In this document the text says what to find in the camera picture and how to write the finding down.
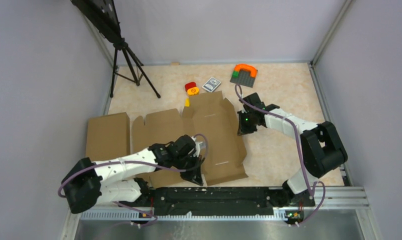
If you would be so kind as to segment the yellow rectangular block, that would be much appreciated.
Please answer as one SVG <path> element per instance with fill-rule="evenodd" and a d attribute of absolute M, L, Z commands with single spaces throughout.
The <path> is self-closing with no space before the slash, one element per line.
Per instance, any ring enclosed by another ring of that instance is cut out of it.
<path fill-rule="evenodd" d="M 189 100 L 188 98 L 185 100 L 184 106 L 185 106 L 185 107 L 189 107 L 189 106 L 190 106 L 190 100 Z"/>

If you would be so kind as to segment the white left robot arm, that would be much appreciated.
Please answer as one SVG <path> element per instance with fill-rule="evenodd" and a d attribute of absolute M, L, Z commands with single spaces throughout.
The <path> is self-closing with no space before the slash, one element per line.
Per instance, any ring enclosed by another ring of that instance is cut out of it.
<path fill-rule="evenodd" d="M 160 170 L 178 173 L 180 178 L 203 185 L 201 166 L 209 152 L 207 138 L 201 134 L 182 135 L 175 141 L 155 143 L 143 150 L 104 161 L 80 159 L 61 181 L 57 194 L 67 200 L 71 213 L 78 214 L 95 205 L 130 202 L 143 207 L 149 202 L 148 183 L 140 174 Z"/>

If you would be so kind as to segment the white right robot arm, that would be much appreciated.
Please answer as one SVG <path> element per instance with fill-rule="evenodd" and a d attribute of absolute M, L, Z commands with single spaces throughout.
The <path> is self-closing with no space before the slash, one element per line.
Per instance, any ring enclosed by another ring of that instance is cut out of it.
<path fill-rule="evenodd" d="M 300 169 L 282 185 L 282 200 L 286 205 L 296 206 L 302 200 L 303 192 L 312 194 L 315 183 L 321 177 L 348 160 L 348 154 L 332 122 L 307 121 L 277 105 L 265 105 L 256 92 L 241 97 L 239 101 L 243 104 L 243 110 L 237 113 L 239 136 L 252 134 L 258 126 L 263 126 L 279 131 L 296 142 Z"/>

